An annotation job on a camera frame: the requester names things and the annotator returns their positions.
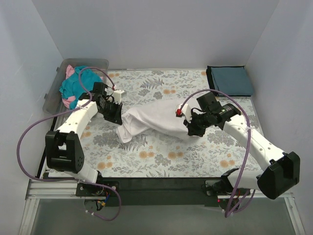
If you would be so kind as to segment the white t shirt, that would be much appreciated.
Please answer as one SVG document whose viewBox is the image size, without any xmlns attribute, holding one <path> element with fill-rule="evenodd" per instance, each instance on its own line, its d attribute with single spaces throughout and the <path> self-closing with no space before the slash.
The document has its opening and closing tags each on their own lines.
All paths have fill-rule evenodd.
<svg viewBox="0 0 313 235">
<path fill-rule="evenodd" d="M 182 99 L 159 100 L 130 108 L 122 114 L 122 125 L 117 127 L 119 139 L 122 143 L 128 143 L 147 130 L 181 140 L 188 139 L 187 128 L 175 114 L 176 107 L 182 102 Z"/>
</svg>

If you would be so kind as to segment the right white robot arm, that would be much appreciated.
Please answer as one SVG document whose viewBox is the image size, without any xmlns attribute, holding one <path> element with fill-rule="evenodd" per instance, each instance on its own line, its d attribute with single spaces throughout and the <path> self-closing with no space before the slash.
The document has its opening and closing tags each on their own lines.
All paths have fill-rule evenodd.
<svg viewBox="0 0 313 235">
<path fill-rule="evenodd" d="M 197 98 L 199 107 L 192 108 L 184 101 L 176 110 L 184 116 L 188 135 L 202 137 L 207 128 L 219 127 L 244 146 L 256 160 L 260 172 L 233 168 L 221 176 L 216 190 L 234 194 L 239 188 L 261 191 L 267 198 L 276 199 L 299 183 L 300 158 L 276 147 L 249 124 L 248 116 L 234 101 L 221 105 L 212 92 Z"/>
</svg>

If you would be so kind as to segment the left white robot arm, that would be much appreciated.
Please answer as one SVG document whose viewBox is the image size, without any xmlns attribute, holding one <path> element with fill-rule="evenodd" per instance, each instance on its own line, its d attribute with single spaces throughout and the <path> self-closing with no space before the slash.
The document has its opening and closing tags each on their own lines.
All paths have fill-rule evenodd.
<svg viewBox="0 0 313 235">
<path fill-rule="evenodd" d="M 77 110 L 72 112 L 56 131 L 49 131 L 45 136 L 48 168 L 88 182 L 87 190 L 94 196 L 103 192 L 104 184 L 98 180 L 100 173 L 85 162 L 80 138 L 96 114 L 102 114 L 104 120 L 121 125 L 124 94 L 124 90 L 113 90 L 109 94 L 105 83 L 94 83 L 90 94 L 83 93 L 80 96 Z"/>
</svg>

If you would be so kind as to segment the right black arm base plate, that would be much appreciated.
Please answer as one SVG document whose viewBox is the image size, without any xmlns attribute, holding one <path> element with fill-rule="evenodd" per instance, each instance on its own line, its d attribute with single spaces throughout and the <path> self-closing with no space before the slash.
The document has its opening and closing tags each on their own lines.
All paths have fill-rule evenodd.
<svg viewBox="0 0 313 235">
<path fill-rule="evenodd" d="M 201 185 L 201 190 L 207 196 L 230 196 L 233 192 L 233 187 L 223 180 L 206 180 L 205 183 Z"/>
</svg>

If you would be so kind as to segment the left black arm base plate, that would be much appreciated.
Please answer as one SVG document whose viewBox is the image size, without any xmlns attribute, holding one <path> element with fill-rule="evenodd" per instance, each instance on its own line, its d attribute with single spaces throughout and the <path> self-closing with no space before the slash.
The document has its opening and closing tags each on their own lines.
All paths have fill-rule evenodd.
<svg viewBox="0 0 313 235">
<path fill-rule="evenodd" d="M 114 190 L 119 190 L 119 182 L 118 181 L 101 181 L 100 184 L 106 185 Z M 112 192 L 111 189 L 101 186 L 94 186 L 85 183 L 78 183 L 76 188 L 76 196 L 78 197 L 105 197 L 107 195 L 116 196 L 116 193 Z"/>
</svg>

